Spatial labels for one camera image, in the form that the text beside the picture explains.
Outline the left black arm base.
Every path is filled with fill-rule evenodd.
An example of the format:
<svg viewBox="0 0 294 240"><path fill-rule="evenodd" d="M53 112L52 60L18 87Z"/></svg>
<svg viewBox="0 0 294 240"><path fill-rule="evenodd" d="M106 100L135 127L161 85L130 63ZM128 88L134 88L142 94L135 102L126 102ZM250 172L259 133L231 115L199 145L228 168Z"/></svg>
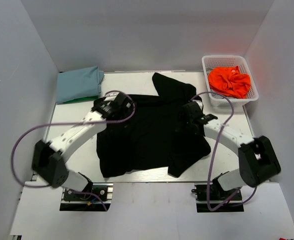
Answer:
<svg viewBox="0 0 294 240"><path fill-rule="evenodd" d="M59 210L61 212L106 212L112 203L112 183L94 183L86 193L79 194L68 188L63 190Z"/></svg>

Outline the black t-shirt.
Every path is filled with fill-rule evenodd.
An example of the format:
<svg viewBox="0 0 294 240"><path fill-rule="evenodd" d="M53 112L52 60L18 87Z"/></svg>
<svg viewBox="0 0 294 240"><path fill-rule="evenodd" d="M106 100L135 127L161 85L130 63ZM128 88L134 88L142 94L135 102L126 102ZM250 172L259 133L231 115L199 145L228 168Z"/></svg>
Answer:
<svg viewBox="0 0 294 240"><path fill-rule="evenodd" d="M109 124L97 134L96 152L104 178L162 167L178 178L211 153L204 136L183 129L180 121L183 105L196 95L196 88L159 73L152 82L157 96L132 94L133 117Z"/></svg>

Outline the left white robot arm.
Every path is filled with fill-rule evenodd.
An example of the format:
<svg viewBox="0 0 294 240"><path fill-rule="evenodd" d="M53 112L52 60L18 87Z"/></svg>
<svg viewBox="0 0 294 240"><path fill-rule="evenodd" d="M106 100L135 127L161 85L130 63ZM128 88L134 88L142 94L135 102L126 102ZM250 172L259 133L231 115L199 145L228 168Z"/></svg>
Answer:
<svg viewBox="0 0 294 240"><path fill-rule="evenodd" d="M71 128L48 142L38 141L34 147L32 170L54 189L62 187L86 200L92 196L92 182L83 174L69 170L67 161L83 144L107 125L121 124L135 113L134 101L120 91L108 92L79 122L71 122Z"/></svg>

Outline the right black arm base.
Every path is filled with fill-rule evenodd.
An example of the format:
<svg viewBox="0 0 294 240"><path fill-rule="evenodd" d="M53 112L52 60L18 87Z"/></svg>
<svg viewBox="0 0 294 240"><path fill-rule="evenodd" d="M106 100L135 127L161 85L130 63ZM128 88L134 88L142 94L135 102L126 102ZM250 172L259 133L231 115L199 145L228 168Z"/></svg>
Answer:
<svg viewBox="0 0 294 240"><path fill-rule="evenodd" d="M220 186L218 180L215 178L209 186L209 200L210 206L215 208L218 204L222 203L231 194L235 192L236 188L224 191ZM236 194L221 206L216 211L210 211L207 206L207 185L205 183L195 184L191 189L191 193L195 195L196 211L197 213L237 213L244 212L242 205L243 198L241 191L238 189Z"/></svg>

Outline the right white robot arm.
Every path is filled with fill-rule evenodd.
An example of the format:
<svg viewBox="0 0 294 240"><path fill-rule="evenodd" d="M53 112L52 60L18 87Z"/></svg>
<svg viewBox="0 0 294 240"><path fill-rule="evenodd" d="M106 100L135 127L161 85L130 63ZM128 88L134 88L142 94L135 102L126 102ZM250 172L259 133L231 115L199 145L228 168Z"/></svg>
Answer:
<svg viewBox="0 0 294 240"><path fill-rule="evenodd" d="M213 139L238 157L237 169L222 173L212 180L212 192L216 198L223 200L230 195L231 190L243 186L255 188L281 172L269 138L244 135L222 123L217 116L204 114L202 107L199 100L182 107L179 117L182 129Z"/></svg>

